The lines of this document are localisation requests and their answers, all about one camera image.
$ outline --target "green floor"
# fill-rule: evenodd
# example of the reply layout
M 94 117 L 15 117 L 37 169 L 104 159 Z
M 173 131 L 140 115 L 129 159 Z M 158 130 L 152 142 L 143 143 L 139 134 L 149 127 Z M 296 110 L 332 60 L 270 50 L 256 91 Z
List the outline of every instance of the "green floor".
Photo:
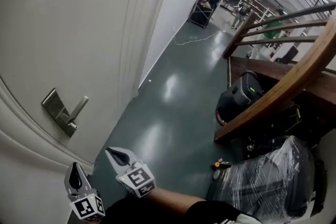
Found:
M 170 43 L 103 148 L 134 151 L 160 187 L 202 198 L 212 180 L 211 163 L 219 158 L 241 160 L 238 141 L 224 146 L 213 142 L 216 103 L 227 87 L 227 65 L 221 54 L 233 36 L 212 24 L 202 29 L 192 23 L 176 35 L 181 44 L 214 33 L 184 46 Z M 115 176 L 102 151 L 90 181 L 106 208 L 126 195 Z

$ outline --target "door handle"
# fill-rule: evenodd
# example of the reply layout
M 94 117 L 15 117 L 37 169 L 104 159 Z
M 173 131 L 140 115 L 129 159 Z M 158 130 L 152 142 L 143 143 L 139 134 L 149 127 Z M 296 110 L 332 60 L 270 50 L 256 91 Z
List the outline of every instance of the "door handle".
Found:
M 78 114 L 81 112 L 88 101 L 89 98 L 84 96 L 77 104 L 75 109 L 69 113 L 61 98 L 59 97 L 56 89 L 53 88 L 47 97 L 44 98 L 41 104 L 49 113 L 49 115 L 54 119 L 54 121 L 62 128 L 62 130 L 67 135 L 72 137 L 78 128 L 74 120 L 77 118 Z

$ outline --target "plastic-wrapped luggage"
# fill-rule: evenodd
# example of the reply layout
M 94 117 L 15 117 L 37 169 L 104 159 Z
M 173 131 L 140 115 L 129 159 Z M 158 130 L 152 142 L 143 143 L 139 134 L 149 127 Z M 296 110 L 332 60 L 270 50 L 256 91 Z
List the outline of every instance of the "plastic-wrapped luggage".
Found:
M 291 136 L 280 149 L 221 171 L 207 199 L 225 201 L 262 223 L 285 223 L 304 215 L 313 186 L 313 157 Z

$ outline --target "wooden railing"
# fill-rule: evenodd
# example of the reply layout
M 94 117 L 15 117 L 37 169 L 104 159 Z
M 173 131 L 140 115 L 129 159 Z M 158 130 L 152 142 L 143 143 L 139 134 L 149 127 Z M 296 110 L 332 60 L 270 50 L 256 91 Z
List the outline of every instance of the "wooden railing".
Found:
M 256 103 L 250 106 L 243 113 L 228 122 L 221 129 L 215 133 L 215 141 L 223 142 L 226 139 L 235 138 L 243 134 L 247 127 L 253 122 L 265 118 L 275 113 L 284 104 L 288 103 L 300 92 L 302 92 L 309 84 L 314 82 L 321 71 L 328 65 L 336 54 L 336 12 L 329 19 L 309 20 L 299 23 L 290 23 L 277 27 L 266 28 L 249 32 L 256 27 L 268 25 L 272 22 L 296 18 L 299 16 L 326 12 L 334 10 L 336 3 L 321 5 L 313 8 L 307 8 L 294 12 L 288 15 L 279 16 L 271 20 L 254 24 L 256 15 L 251 12 L 245 20 L 241 28 L 234 36 L 231 43 L 228 45 L 223 53 L 223 58 L 228 59 L 238 46 L 251 44 L 269 44 L 269 43 L 283 43 L 283 42 L 313 42 L 314 44 L 309 51 L 302 57 L 302 59 L 293 67 L 286 70 L 286 74 L 281 76 L 279 82 L 271 88 L 266 94 L 261 97 Z M 259 35 L 275 30 L 294 29 L 301 27 L 325 26 L 323 33 L 320 36 L 307 37 L 284 37 L 275 39 L 263 39 L 253 41 L 242 41 L 244 37 Z M 268 63 L 271 69 L 272 65 L 277 63 Z M 312 89 L 316 91 L 316 85 L 311 85 Z

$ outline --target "person in green shirt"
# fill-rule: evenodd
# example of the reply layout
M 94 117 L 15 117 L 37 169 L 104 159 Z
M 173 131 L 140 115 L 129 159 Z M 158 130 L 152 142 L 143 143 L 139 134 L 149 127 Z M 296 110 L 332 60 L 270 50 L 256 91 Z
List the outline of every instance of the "person in green shirt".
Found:
M 276 15 L 269 16 L 268 20 L 276 18 L 276 17 L 281 16 L 281 15 L 283 15 L 283 10 L 278 9 L 277 12 L 276 12 Z M 282 22 L 281 21 L 276 21 L 276 22 L 273 22 L 273 23 L 270 23 L 270 24 L 264 26 L 263 29 L 270 28 L 270 27 L 276 27 L 276 26 L 280 26 L 280 25 L 282 25 Z M 260 35 L 259 39 L 272 39 L 272 38 L 275 38 L 275 37 L 279 36 L 280 33 L 281 33 L 281 30 L 264 33 L 264 34 Z M 256 59 L 260 49 L 263 46 L 264 46 L 264 44 L 254 45 L 254 48 L 247 53 L 247 57 L 250 58 L 250 59 Z

